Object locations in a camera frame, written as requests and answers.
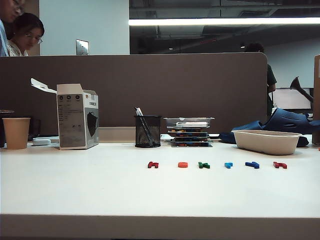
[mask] wall switch plate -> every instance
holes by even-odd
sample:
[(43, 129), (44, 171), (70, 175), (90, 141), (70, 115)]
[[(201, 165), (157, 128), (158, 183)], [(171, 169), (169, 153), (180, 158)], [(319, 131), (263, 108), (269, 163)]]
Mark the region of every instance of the wall switch plate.
[(89, 42), (84, 40), (75, 40), (76, 55), (89, 55)]

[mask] ceiling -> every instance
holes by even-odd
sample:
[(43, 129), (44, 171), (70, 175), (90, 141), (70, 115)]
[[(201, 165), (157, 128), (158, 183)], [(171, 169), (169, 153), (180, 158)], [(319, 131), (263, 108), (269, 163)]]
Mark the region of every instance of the ceiling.
[[(172, 18), (290, 18), (320, 17), (320, 0), (130, 0), (130, 19)], [(280, 41), (320, 37), (319, 26), (130, 26), (131, 54), (188, 52), (200, 45), (247, 42), (264, 39), (271, 44), (274, 34)]]

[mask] blue slipper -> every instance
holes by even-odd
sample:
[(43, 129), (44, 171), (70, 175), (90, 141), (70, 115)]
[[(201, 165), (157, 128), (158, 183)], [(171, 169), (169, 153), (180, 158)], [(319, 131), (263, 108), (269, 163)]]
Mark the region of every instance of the blue slipper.
[(262, 128), (266, 131), (312, 134), (320, 130), (320, 120), (309, 121), (306, 115), (277, 108)]
[[(320, 129), (320, 120), (309, 122), (305, 115), (301, 115), (301, 114), (298, 114), (298, 113), (285, 111), (285, 110), (283, 110), (281, 108), (277, 108), (274, 111), (274, 113), (272, 114), (272, 116), (269, 119), (269, 121), (267, 121), (267, 123), (265, 125), (262, 125), (262, 123), (260, 121), (253, 121), (253, 122), (248, 123), (246, 125), (234, 127), (232, 130), (266, 130), (266, 131), (276, 131), (276, 132), (302, 133), (302, 132), (297, 131), (297, 129), (298, 129), (297, 127), (292, 128), (293, 125), (292, 125), (291, 121), (285, 121), (284, 119), (279, 120), (279, 121), (282, 122), (282, 124), (284, 124), (284, 125), (286, 125), (285, 123), (291, 123), (290, 124), (291, 128), (284, 128), (284, 127), (281, 128), (280, 126), (283, 126), (283, 125), (277, 123), (276, 119), (280, 119), (281, 116), (283, 116), (283, 115), (287, 116), (288, 119), (290, 119), (290, 120), (299, 117), (299, 119), (301, 119), (300, 120), (301, 122), (302, 122), (302, 119), (305, 118), (305, 120), (309, 124), (311, 123), (312, 126), (317, 126), (318, 125), (318, 128)], [(233, 132), (222, 132), (222, 133), (220, 133), (219, 138), (224, 143), (236, 144), (236, 139), (235, 139), (235, 135), (234, 135)], [(309, 141), (307, 140), (307, 138), (304, 137), (304, 136), (300, 136), (296, 146), (299, 148), (299, 147), (305, 147), (308, 144), (309, 144)]]
[[(246, 125), (234, 127), (232, 130), (263, 130), (262, 123), (259, 121), (253, 121)], [(219, 138), (227, 144), (236, 144), (236, 138), (233, 132), (222, 132), (219, 134)]]

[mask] computer monitor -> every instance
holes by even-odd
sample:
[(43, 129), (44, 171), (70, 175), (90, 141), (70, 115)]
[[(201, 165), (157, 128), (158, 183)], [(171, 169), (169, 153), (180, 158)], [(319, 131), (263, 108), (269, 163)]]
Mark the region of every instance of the computer monitor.
[[(310, 88), (303, 88), (310, 94)], [(295, 89), (277, 88), (273, 93), (273, 104), (281, 109), (311, 109), (311, 103)]]

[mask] man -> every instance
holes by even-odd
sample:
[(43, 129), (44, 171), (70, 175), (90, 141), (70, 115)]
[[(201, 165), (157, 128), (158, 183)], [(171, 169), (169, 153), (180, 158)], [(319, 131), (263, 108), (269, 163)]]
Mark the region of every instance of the man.
[[(250, 43), (246, 47), (245, 52), (260, 52), (264, 54), (265, 49), (262, 46), (262, 44), (255, 42), (255, 43)], [(267, 99), (266, 99), (266, 115), (271, 116), (274, 103), (271, 100), (269, 93), (274, 92), (276, 90), (277, 80), (269, 64), (267, 65), (267, 82), (266, 83), (267, 83), (267, 93), (268, 93)]]
[(0, 57), (7, 57), (7, 36), (2, 21), (13, 23), (13, 21), (24, 13), (25, 0), (0, 0)]

